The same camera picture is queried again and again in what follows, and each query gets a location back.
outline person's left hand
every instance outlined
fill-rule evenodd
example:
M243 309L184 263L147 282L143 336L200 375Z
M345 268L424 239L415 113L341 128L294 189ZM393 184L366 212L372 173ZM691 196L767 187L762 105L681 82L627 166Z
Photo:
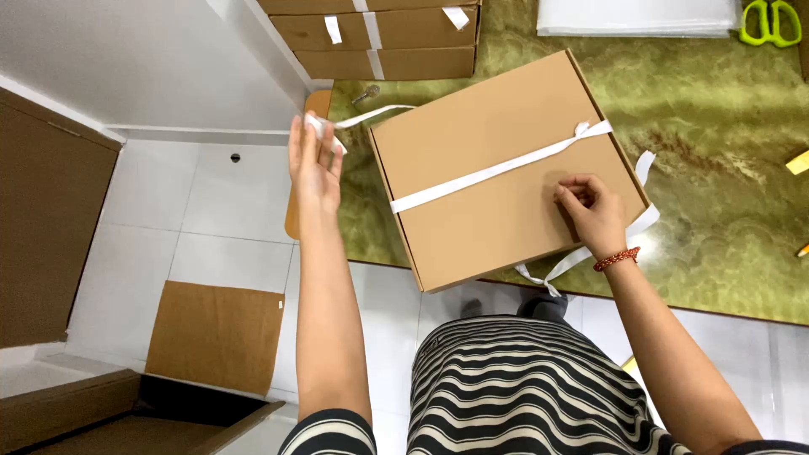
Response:
M334 125L328 123L323 141L318 144L315 128L306 125L306 138L301 146L301 117L295 116L290 129L290 177L298 195L301 215L317 210L334 215L340 206L340 173L343 150L332 153Z

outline kraft paper box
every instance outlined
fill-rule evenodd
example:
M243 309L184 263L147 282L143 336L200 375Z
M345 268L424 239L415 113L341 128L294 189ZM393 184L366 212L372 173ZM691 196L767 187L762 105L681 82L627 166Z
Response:
M436 49L380 49L310 51L295 53L312 79L408 81L468 78L475 70L477 47ZM377 75L370 52L379 59Z
M477 38L477 5L461 6L469 23L455 28L441 8L382 11L376 13L381 49L455 48L474 46ZM342 42L332 44L324 15L270 16L290 49L365 50L375 49L368 37L362 13L337 15Z
M474 5L477 0L258 0L258 3L268 15L335 15L357 11Z
M570 51L555 53L369 129L388 198L408 196L572 138L604 115ZM434 292L580 245L557 182L595 173L629 226L649 199L612 133L395 214L413 274Z

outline stacked cardboard boxes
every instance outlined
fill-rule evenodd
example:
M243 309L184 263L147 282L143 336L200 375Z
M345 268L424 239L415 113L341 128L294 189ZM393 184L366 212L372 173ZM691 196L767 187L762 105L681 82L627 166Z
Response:
M481 0L259 0L313 79L472 75Z

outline table surface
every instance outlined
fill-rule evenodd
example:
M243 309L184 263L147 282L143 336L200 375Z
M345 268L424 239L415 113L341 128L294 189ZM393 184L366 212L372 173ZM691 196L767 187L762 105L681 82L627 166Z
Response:
M660 295L673 307L809 325L809 261L795 256L809 242L809 172L793 176L784 165L809 148L809 85L797 49L735 38L537 37L536 8L536 0L484 2L471 79L338 81L329 119L426 104L570 48L629 158L657 154L646 190L662 216L639 240L639 263ZM373 83L380 95L352 106ZM351 260L409 266L366 127L338 132L349 149L339 214L345 249ZM564 256L528 269L544 277ZM610 296L593 264L554 286ZM530 284L514 270L486 278Z

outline black and white striped shirt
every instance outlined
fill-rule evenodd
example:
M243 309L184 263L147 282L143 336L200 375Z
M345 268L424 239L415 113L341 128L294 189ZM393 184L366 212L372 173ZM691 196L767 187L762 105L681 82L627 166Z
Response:
M652 421L641 386L569 326L522 317L453 321L413 363L408 454L690 453ZM348 410L310 415L284 455L376 454L371 427ZM726 455L809 455L783 441Z

